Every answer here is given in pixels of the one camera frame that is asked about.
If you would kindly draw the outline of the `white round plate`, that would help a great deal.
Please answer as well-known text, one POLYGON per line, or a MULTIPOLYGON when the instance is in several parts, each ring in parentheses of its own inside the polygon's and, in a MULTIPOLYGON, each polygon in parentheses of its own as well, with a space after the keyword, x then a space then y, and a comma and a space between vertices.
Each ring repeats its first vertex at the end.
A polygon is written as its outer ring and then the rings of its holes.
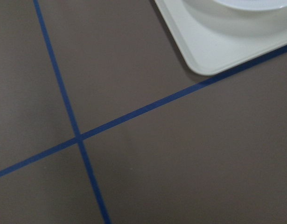
POLYGON ((269 11, 287 7, 287 0, 215 0, 215 2, 245 11, 269 11))

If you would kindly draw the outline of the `cream bear serving tray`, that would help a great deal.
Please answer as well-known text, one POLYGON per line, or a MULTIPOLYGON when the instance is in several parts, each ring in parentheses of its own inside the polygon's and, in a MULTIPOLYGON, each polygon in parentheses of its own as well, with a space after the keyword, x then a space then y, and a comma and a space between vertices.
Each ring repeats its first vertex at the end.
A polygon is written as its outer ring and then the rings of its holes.
POLYGON ((248 11, 214 0, 158 0, 187 66, 211 76, 287 45, 287 6, 248 11))

